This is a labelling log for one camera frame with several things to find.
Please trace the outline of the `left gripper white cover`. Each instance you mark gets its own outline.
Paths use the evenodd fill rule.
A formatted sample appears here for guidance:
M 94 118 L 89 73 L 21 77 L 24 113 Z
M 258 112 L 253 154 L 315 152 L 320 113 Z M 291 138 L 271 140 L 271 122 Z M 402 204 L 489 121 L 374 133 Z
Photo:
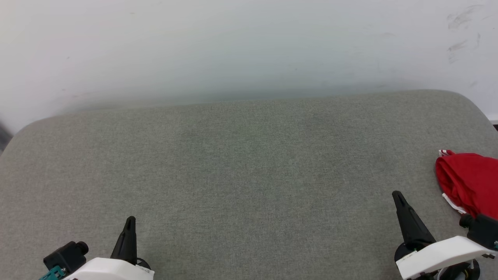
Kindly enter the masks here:
M 129 216 L 110 259 L 96 257 L 62 280 L 154 280 L 155 272 L 137 265 L 136 218 Z

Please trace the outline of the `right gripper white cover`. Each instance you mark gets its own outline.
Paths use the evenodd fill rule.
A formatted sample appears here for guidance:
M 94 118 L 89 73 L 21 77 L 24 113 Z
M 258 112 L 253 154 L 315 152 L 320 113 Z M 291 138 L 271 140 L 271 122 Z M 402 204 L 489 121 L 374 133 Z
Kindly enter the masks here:
M 486 248 L 467 237 L 456 236 L 436 242 L 404 195 L 395 190 L 392 197 L 404 246 L 408 250 L 419 250 L 395 262 L 403 280 L 415 279 L 482 255 L 496 256 L 496 250 Z

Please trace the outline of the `red and white shirt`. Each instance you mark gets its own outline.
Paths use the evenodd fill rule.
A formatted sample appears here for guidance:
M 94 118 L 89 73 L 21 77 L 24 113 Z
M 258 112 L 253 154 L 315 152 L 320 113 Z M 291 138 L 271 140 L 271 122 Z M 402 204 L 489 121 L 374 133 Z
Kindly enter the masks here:
M 498 220 L 498 159 L 439 150 L 435 173 L 442 197 L 459 214 Z

